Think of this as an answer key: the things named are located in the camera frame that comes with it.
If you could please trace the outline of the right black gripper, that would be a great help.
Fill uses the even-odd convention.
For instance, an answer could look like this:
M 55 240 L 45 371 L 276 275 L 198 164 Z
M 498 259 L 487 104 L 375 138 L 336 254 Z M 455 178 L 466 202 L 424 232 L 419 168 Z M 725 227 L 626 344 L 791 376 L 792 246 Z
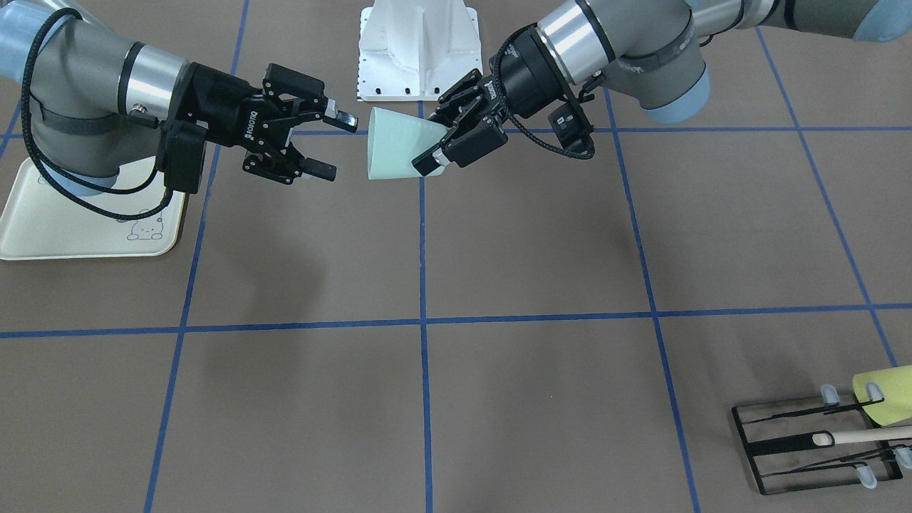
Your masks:
M 267 66 L 260 88 L 218 69 L 189 63 L 170 103 L 169 121 L 205 123 L 207 142 L 247 149 L 242 169 L 283 185 L 303 176 L 335 182 L 338 168 L 287 147 L 287 135 L 277 135 L 263 124 L 286 118 L 297 124 L 322 121 L 349 133 L 358 129 L 358 117 L 339 110 L 336 101 L 326 96 L 323 81 L 276 63 Z

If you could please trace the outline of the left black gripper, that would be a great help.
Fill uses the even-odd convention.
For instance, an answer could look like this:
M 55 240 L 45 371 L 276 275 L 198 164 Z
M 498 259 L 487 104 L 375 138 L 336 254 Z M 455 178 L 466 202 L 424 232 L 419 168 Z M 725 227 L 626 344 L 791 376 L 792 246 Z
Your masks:
M 531 119 L 561 101 L 572 102 L 573 93 L 537 25 L 528 25 L 509 36 L 489 59 L 491 76 L 472 69 L 442 96 L 430 116 L 446 127 L 442 139 L 413 158 L 413 168 L 426 177 L 455 163 L 472 165 L 508 142 L 500 121 L 507 114 Z

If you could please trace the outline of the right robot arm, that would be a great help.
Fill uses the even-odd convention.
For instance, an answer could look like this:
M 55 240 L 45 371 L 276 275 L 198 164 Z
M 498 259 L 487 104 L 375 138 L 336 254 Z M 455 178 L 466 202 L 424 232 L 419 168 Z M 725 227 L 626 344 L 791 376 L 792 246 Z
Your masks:
M 24 133 L 77 196 L 114 194 L 120 167 L 149 157 L 173 192 L 196 194 L 208 143 L 247 150 L 244 168 L 280 184 L 336 169 L 294 148 L 295 127 L 356 131 L 319 79 L 270 64 L 261 85 L 98 25 L 68 1 L 2 3 L 2 75 L 24 95 Z

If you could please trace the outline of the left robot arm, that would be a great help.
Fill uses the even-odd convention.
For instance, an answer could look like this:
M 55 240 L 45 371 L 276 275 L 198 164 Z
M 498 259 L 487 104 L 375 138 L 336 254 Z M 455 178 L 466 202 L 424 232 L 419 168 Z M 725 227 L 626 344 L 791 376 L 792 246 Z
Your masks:
M 571 159 L 595 156 L 582 104 L 595 88 L 635 98 L 657 124 L 690 119 L 709 100 L 703 44 L 756 26 L 885 43 L 910 30 L 908 1 L 566 1 L 521 27 L 437 101 L 444 135 L 410 166 L 422 176 L 466 167 L 507 143 L 505 123 Z

